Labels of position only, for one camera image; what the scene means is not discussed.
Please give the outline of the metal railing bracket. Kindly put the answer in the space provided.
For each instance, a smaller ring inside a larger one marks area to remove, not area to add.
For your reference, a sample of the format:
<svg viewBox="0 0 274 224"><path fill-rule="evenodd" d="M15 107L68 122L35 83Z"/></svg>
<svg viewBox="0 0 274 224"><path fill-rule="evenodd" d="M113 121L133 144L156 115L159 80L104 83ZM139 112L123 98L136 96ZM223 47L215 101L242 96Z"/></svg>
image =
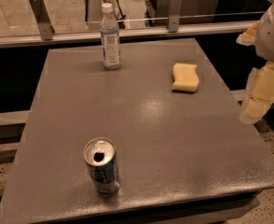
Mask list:
<svg viewBox="0 0 274 224"><path fill-rule="evenodd" d="M51 40L55 34L44 0L29 0L42 40Z"/></svg>
<svg viewBox="0 0 274 224"><path fill-rule="evenodd" d="M179 30L182 0L169 0L168 30L176 33Z"/></svg>

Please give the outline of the yellow sponge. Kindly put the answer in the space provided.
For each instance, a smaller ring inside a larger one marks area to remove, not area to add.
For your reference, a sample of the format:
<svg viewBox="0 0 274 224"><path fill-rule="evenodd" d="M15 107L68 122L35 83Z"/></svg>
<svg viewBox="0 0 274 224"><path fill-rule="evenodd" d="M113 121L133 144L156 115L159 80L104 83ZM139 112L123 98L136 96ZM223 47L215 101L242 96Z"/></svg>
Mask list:
<svg viewBox="0 0 274 224"><path fill-rule="evenodd" d="M199 87L197 66L189 63L176 63L172 68L172 89L174 91L195 92Z"/></svg>

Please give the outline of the horizontal metal rail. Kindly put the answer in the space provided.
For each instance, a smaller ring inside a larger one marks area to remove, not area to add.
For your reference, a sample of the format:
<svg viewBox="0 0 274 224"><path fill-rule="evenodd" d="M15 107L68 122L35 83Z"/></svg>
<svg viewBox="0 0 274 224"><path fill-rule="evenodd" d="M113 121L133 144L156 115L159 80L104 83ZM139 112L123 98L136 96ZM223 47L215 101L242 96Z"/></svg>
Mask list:
<svg viewBox="0 0 274 224"><path fill-rule="evenodd" d="M255 21L199 23L181 25L177 32L170 32L166 27L150 27L135 30L120 29L119 34L123 39L156 39L164 37L230 34L242 33L254 24ZM98 31L54 34L50 40L43 40L40 35L4 36L0 37L0 49L59 44L95 43L100 41L100 37Z"/></svg>

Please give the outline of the clear plastic water bottle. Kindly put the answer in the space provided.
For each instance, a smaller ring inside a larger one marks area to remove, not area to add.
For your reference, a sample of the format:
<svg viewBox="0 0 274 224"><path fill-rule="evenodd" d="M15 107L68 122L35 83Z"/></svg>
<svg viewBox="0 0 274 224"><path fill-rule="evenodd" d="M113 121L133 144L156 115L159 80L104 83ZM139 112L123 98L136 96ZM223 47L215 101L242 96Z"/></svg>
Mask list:
<svg viewBox="0 0 274 224"><path fill-rule="evenodd" d="M102 4L100 33L104 67L109 70L118 69L121 65L119 27L111 3Z"/></svg>

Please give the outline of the opened energy drink can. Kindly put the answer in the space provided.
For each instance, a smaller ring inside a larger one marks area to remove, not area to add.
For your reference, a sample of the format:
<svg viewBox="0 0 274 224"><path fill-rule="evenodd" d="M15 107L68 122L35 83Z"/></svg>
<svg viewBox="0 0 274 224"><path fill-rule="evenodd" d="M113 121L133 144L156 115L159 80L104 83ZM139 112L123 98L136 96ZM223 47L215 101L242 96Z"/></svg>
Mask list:
<svg viewBox="0 0 274 224"><path fill-rule="evenodd" d="M91 139L83 149L83 159L98 192L112 194L119 190L116 146L113 141L106 137Z"/></svg>

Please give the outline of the right metal railing bracket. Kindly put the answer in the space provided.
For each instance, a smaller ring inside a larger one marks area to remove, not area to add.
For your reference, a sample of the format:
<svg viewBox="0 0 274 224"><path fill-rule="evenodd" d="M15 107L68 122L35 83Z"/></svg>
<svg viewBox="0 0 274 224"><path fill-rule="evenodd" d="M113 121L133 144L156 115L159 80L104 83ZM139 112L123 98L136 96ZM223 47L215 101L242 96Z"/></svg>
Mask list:
<svg viewBox="0 0 274 224"><path fill-rule="evenodd" d="M169 0L168 30L176 33L179 30L182 0Z"/></svg>

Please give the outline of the glass railing panel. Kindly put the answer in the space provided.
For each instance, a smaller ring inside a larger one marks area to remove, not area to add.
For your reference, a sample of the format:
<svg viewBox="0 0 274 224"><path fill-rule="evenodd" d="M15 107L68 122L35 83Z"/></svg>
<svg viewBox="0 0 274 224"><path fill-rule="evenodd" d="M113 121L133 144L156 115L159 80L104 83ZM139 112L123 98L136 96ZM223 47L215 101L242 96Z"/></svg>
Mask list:
<svg viewBox="0 0 274 224"><path fill-rule="evenodd" d="M98 30L104 2L124 29L168 25L169 0L44 0L55 34ZM180 24L255 21L268 8L266 0L182 0ZM0 37L22 35L40 35L29 0L0 0Z"/></svg>

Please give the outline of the left metal railing bracket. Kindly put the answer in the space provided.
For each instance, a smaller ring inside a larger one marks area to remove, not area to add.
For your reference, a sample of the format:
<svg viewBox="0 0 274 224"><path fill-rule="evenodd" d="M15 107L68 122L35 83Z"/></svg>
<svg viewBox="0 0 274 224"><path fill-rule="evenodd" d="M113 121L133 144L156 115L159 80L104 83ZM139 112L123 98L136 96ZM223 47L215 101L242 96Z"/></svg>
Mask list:
<svg viewBox="0 0 274 224"><path fill-rule="evenodd" d="M42 40L51 40L55 34L44 0L29 0Z"/></svg>

